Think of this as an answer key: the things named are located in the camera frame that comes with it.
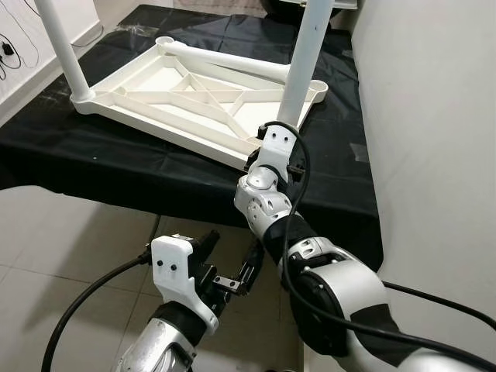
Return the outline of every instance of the black cloth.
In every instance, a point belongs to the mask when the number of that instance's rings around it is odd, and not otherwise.
[[[95,84],[156,37],[172,36],[193,47],[286,64],[297,33],[270,19],[141,5],[80,61]],[[315,78],[329,92],[301,131],[312,176],[300,213],[317,233],[376,270],[381,232],[349,33],[328,33]],[[80,115],[69,95],[60,76],[0,128],[0,188],[37,184],[162,215],[246,226],[233,205],[240,171],[99,115]]]

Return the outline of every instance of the tiled floor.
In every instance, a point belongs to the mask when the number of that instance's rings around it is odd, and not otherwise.
[[[44,348],[66,307],[88,283],[143,250],[154,215],[56,195],[37,187],[0,191],[0,370],[40,370]],[[235,274],[248,230],[163,219],[162,233],[221,233],[211,261]],[[161,303],[150,272],[139,267],[111,281],[69,322],[55,372],[110,371]],[[298,337],[286,294],[266,259],[248,298],[235,298],[219,331],[200,345],[195,370],[298,369]]]

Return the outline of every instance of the power adapter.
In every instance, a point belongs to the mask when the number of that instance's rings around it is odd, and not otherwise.
[[[12,56],[14,54],[12,46],[4,41],[2,41],[2,49],[6,56]]]

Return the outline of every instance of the white wall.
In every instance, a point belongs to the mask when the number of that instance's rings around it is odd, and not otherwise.
[[[373,0],[353,32],[381,276],[496,317],[494,0]],[[409,332],[496,362],[496,335],[395,294]]]
[[[40,60],[35,66],[36,50],[0,3],[0,33],[12,41],[19,54],[25,58],[28,66],[33,67],[28,68],[22,65],[18,70],[5,69],[6,79],[5,81],[0,81],[0,124],[4,119],[4,115],[8,115],[9,111],[12,111],[19,101],[19,96],[24,97],[30,89],[40,83],[39,81],[34,81],[29,84],[29,82],[33,81],[34,77],[38,77],[40,73],[48,75],[49,70],[53,71],[57,66],[54,63],[55,53],[45,33],[41,19],[26,6],[24,1],[2,1],[36,45],[40,53]],[[33,0],[27,1],[36,9]],[[99,20],[92,0],[55,0],[54,2],[64,30],[71,42],[78,43],[81,40],[85,40],[87,36],[93,37],[98,34]],[[4,56],[4,60],[7,64],[14,66],[18,63],[16,57]]]

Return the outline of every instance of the table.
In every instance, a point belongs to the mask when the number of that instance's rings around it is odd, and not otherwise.
[[[81,58],[81,67],[94,84],[158,36],[287,64],[297,32],[247,15],[141,5]],[[316,232],[377,270],[381,230],[349,33],[328,32],[314,78],[325,81],[329,92],[301,131],[312,175],[300,213]],[[80,115],[69,95],[61,76],[0,128],[0,188],[36,184],[161,215],[246,226],[233,205],[241,172],[110,119]],[[293,158],[300,156],[296,151]]]

